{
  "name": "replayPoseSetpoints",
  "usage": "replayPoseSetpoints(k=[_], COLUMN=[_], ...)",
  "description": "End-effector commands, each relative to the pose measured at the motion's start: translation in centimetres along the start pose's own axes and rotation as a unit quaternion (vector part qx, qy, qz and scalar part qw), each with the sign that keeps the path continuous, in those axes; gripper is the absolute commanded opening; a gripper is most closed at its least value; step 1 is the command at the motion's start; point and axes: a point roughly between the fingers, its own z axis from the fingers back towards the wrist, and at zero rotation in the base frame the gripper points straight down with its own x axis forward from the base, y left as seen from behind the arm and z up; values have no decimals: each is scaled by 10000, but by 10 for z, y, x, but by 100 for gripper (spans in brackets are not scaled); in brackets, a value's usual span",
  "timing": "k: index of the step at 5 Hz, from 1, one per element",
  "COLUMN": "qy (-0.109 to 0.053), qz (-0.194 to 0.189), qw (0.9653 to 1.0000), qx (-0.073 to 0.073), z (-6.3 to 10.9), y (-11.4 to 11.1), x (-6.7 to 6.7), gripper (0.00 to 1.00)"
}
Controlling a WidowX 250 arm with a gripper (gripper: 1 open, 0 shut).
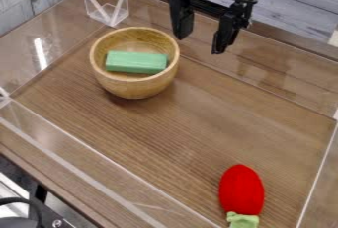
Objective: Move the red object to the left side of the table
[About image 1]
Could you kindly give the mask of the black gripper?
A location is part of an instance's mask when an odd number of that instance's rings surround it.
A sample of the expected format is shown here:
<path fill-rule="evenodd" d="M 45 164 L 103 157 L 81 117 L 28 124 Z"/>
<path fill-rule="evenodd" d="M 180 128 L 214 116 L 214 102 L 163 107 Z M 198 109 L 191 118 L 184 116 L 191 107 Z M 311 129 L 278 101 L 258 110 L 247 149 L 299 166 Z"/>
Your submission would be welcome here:
<path fill-rule="evenodd" d="M 239 33 L 238 17 L 250 20 L 256 3 L 258 0 L 168 0 L 171 28 L 175 37 L 184 39 L 191 34 L 194 9 L 215 16 L 222 16 L 226 13 L 219 20 L 211 48 L 212 54 L 222 54 L 234 43 Z"/>

